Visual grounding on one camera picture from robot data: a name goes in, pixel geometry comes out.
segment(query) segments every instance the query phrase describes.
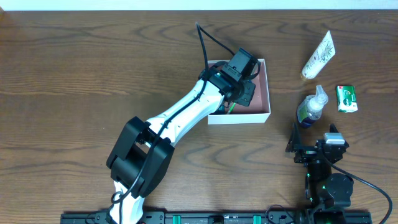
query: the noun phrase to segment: tube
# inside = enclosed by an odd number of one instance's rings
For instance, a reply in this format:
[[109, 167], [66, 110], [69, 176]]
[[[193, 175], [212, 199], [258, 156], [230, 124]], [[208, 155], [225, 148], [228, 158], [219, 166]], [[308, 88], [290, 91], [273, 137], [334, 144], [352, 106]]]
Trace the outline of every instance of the tube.
[[303, 67], [301, 78], [303, 80], [315, 78], [335, 53], [335, 45], [333, 44], [329, 30], [315, 52], [312, 54], [310, 60], [308, 60]]

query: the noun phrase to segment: white wall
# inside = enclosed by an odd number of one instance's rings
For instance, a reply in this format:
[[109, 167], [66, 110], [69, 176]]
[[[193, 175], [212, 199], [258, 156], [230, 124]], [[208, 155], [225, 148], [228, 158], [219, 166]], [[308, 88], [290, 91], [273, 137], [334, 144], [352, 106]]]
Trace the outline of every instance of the white wall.
[[0, 0], [5, 11], [398, 9], [398, 0]]

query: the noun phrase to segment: brown table surface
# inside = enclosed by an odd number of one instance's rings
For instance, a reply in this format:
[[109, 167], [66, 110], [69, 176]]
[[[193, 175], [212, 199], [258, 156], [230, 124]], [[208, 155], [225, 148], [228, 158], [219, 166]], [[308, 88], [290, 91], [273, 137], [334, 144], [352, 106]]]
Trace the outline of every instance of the brown table surface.
[[[284, 150], [296, 107], [321, 84], [313, 144], [335, 123], [349, 142], [337, 165], [398, 202], [397, 11], [7, 12], [0, 22], [0, 223], [59, 223], [65, 211], [110, 206], [106, 159], [124, 124], [174, 104], [197, 81], [195, 21], [233, 50], [266, 59], [265, 124], [208, 126], [177, 144], [146, 199], [167, 210], [265, 210], [303, 202], [305, 168]], [[311, 82], [300, 71], [327, 30], [336, 55]], [[205, 39], [210, 60], [230, 54]], [[359, 111], [337, 112], [354, 85]], [[378, 223], [387, 200], [359, 182], [351, 208]], [[398, 223], [396, 209], [388, 223]]]

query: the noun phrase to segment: open box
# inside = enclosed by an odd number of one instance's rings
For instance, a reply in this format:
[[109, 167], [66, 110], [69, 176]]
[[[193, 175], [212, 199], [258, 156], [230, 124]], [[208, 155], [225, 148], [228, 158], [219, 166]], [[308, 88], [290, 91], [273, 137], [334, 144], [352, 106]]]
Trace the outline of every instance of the open box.
[[[212, 66], [219, 60], [208, 61]], [[249, 106], [241, 106], [236, 104], [230, 114], [210, 114], [208, 116], [208, 124], [248, 124], [248, 123], [264, 123], [271, 114], [271, 106], [269, 104], [268, 81], [266, 72], [266, 61], [259, 59], [261, 62], [260, 73], [256, 78], [251, 80], [256, 84], [253, 99]]]

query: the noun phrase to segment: tube cap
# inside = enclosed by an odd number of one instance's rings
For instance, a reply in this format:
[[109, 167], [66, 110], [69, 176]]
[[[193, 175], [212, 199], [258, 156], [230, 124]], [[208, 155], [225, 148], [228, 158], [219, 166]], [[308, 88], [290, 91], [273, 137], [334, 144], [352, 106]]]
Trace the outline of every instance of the tube cap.
[[323, 91], [321, 85], [317, 85], [317, 94], [308, 102], [308, 108], [314, 112], [321, 111], [323, 106], [328, 103], [328, 95]]

